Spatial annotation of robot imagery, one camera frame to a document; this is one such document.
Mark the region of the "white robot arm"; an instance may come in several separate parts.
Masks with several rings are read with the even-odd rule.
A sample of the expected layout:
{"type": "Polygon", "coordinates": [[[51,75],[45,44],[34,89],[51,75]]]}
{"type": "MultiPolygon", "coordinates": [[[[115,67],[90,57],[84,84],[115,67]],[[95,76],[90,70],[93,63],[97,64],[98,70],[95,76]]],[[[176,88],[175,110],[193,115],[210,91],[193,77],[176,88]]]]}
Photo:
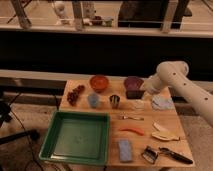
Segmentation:
{"type": "Polygon", "coordinates": [[[154,95],[167,86],[172,87],[213,127],[213,95],[190,81],[188,72],[189,66],[184,61],[161,62],[156,73],[144,81],[143,89],[154,95]]]}

